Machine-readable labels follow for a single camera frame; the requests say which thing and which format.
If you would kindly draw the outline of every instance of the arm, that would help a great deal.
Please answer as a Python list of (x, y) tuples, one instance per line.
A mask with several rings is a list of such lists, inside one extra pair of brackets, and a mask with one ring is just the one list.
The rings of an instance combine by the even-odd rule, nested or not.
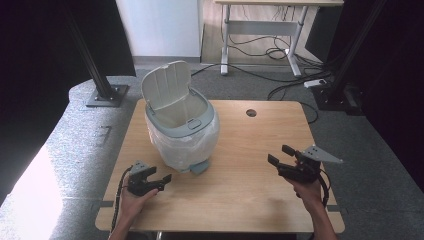
[(321, 202), (321, 187), (319, 181), (311, 184), (301, 184), (286, 179), (294, 187), (294, 191), (300, 195), (306, 210), (312, 218), (315, 240), (337, 240), (333, 225), (331, 225), (327, 212)]
[[(124, 180), (124, 186), (128, 185), (128, 178)], [(158, 193), (158, 189), (153, 189), (142, 197), (138, 197), (128, 192), (124, 187), (121, 193), (121, 214), (115, 229), (109, 236), (109, 240), (123, 240), (127, 237), (135, 218), (143, 209), (144, 203)]]

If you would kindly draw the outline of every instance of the hole in table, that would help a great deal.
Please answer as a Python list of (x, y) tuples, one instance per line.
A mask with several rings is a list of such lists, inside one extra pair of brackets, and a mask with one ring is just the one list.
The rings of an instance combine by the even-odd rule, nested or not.
[(248, 110), (246, 111), (246, 114), (247, 114), (247, 116), (249, 116), (249, 117), (256, 117), (256, 111), (255, 111), (255, 110), (253, 110), (253, 109), (248, 109)]

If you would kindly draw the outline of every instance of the power strip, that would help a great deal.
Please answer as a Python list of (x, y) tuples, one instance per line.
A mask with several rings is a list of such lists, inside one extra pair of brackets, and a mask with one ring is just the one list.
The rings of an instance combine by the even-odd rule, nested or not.
[(315, 86), (324, 86), (327, 84), (327, 81), (324, 79), (317, 79), (312, 81), (307, 81), (303, 85), (305, 85), (305, 88), (315, 87)]

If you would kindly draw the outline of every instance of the pole base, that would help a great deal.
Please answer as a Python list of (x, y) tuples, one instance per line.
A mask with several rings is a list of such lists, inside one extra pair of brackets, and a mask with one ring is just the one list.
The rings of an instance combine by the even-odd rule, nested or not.
[(364, 115), (360, 106), (360, 94), (356, 88), (346, 87), (342, 99), (337, 101), (329, 99), (329, 90), (330, 88), (311, 87), (319, 110), (344, 111), (346, 114), (354, 116)]
[(127, 93), (128, 85), (110, 85), (113, 90), (112, 97), (103, 98), (99, 96), (99, 92), (94, 90), (91, 97), (85, 104), (86, 107), (119, 107), (122, 99)]

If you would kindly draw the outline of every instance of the black metal pole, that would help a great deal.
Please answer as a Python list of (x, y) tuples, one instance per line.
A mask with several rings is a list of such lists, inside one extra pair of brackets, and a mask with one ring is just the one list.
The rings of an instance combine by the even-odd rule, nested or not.
[(75, 44), (84, 60), (84, 63), (87, 66), (87, 69), (90, 72), (94, 83), (96, 84), (96, 89), (99, 96), (104, 99), (113, 100), (114, 91), (109, 84), (109, 81), (106, 79), (106, 76), (101, 74), (100, 70), (97, 68), (90, 50), (88, 49), (87, 44), (85, 43), (84, 38), (78, 28), (78, 25), (75, 22), (72, 12), (69, 9), (69, 6), (65, 0), (61, 0), (61, 5), (66, 17), (66, 23), (71, 31), (72, 38), (74, 39)]
[(327, 95), (329, 102), (340, 102), (343, 101), (343, 99), (345, 98), (344, 89), (347, 84), (347, 80), (345, 80), (345, 74), (348, 68), (350, 67), (350, 64), (352, 63), (353, 59), (355, 58), (356, 54), (358, 53), (359, 48), (364, 42), (365, 37), (367, 36), (371, 27), (374, 25), (375, 20), (380, 15), (381, 10), (386, 4), (386, 1), (387, 0), (377, 0), (377, 2), (374, 3), (370, 15), (368, 16), (364, 26), (361, 29), (361, 32), (357, 36), (357, 39), (353, 43), (352, 48), (349, 50), (345, 60), (343, 61), (340, 67), (339, 72), (336, 75), (333, 87)]

